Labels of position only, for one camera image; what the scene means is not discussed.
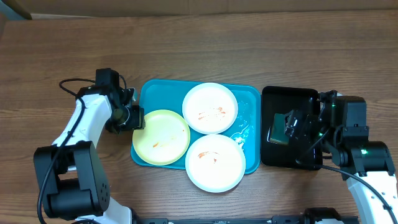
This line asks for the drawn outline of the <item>green yellow sponge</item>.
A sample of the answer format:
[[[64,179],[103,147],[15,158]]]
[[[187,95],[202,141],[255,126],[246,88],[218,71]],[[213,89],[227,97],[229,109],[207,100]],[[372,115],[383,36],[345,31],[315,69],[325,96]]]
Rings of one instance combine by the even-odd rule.
[[[286,120],[284,114],[276,113],[271,127],[269,141],[275,144],[288,145],[289,137],[285,134]]]

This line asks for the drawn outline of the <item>yellow plate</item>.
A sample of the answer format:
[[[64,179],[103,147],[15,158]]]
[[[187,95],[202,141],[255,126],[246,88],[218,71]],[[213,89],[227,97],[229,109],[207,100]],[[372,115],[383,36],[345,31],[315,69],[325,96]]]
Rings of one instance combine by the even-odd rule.
[[[134,152],[144,162],[165,166],[178,161],[190,144],[190,128],[176,112],[155,110],[144,116],[145,128],[132,134]]]

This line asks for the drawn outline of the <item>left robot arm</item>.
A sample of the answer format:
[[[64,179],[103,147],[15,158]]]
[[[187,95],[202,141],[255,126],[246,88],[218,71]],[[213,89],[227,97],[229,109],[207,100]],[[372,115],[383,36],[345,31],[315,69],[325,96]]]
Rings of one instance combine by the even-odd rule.
[[[140,223],[136,212],[110,194],[96,150],[102,131],[144,129],[144,109],[135,104],[134,88],[111,68],[96,70],[91,86],[73,96],[76,107],[62,134],[34,153],[39,185],[37,215],[73,223]]]

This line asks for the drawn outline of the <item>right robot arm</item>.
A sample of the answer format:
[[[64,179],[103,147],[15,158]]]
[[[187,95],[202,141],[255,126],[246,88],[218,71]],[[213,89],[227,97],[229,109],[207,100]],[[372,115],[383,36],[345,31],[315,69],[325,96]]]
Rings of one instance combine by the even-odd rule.
[[[369,140],[365,99],[331,90],[318,102],[318,115],[292,110],[285,116],[288,137],[310,139],[295,162],[340,173],[363,223],[397,223],[396,169],[386,144]]]

